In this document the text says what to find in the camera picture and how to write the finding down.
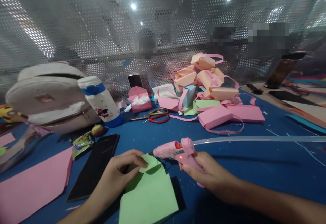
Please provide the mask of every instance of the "red scissors handle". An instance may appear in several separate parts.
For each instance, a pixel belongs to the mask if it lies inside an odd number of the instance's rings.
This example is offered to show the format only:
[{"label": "red scissors handle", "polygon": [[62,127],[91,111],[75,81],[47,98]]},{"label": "red scissors handle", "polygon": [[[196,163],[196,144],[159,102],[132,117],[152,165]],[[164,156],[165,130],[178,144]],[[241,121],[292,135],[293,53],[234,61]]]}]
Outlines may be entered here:
[{"label": "red scissors handle", "polygon": [[[160,117],[163,117],[163,116],[167,116],[167,118],[165,120],[154,120],[154,119],[157,119],[157,118],[160,118]],[[170,119],[169,114],[162,114],[162,115],[158,115],[158,116],[155,116],[155,117],[151,117],[148,120],[151,121],[151,122],[154,122],[154,123],[164,123],[164,122],[167,122],[169,119]]]}]

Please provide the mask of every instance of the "white backpack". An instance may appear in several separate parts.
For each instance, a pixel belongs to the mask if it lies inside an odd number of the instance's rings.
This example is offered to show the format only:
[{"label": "white backpack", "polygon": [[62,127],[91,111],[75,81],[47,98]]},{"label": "white backpack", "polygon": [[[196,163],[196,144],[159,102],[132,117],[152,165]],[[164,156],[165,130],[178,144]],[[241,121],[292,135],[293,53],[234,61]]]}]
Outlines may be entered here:
[{"label": "white backpack", "polygon": [[72,132],[101,120],[78,86],[85,76],[66,62],[28,67],[7,92],[6,102],[27,115],[29,123],[54,133]]}]

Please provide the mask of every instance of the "person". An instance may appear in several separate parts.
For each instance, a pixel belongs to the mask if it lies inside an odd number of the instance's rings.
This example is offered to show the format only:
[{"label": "person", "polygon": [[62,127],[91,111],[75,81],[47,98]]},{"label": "person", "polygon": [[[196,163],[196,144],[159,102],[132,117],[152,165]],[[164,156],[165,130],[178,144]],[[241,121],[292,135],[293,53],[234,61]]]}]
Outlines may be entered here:
[{"label": "person", "polygon": [[[133,149],[113,157],[87,201],[58,223],[95,221],[117,199],[140,167],[147,168],[140,157],[142,155],[142,152]],[[190,165],[180,166],[182,170],[226,203],[250,208],[281,223],[326,223],[325,205],[241,180],[206,152],[195,152],[193,157],[203,167],[204,173]],[[132,163],[137,167],[123,174]]]}]

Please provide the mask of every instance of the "yellow scissors handle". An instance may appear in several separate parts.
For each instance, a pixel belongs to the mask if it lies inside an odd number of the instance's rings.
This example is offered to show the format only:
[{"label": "yellow scissors handle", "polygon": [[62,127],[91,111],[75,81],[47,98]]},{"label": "yellow scissors handle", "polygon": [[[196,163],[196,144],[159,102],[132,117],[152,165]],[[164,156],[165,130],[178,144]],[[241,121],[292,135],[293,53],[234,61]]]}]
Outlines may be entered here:
[{"label": "yellow scissors handle", "polygon": [[[155,113],[158,110],[164,110],[164,112],[162,112],[162,113]],[[161,114],[168,114],[168,113],[169,113],[169,110],[164,109],[164,108],[159,108],[159,109],[155,109],[155,110],[151,111],[149,114],[150,115],[161,115]]]}]

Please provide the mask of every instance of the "pink hot glue gun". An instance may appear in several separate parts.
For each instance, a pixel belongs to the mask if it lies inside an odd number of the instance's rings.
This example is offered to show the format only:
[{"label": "pink hot glue gun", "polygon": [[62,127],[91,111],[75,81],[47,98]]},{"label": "pink hot glue gun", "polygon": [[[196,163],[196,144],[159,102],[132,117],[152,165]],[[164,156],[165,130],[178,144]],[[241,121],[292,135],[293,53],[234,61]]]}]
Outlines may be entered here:
[{"label": "pink hot glue gun", "polygon": [[179,161],[181,164],[191,165],[197,170],[204,172],[203,168],[195,161],[192,154],[195,151],[195,147],[190,138],[182,138],[181,143],[178,141],[172,141],[158,146],[154,149],[153,154],[155,157],[165,159],[171,158]]}]

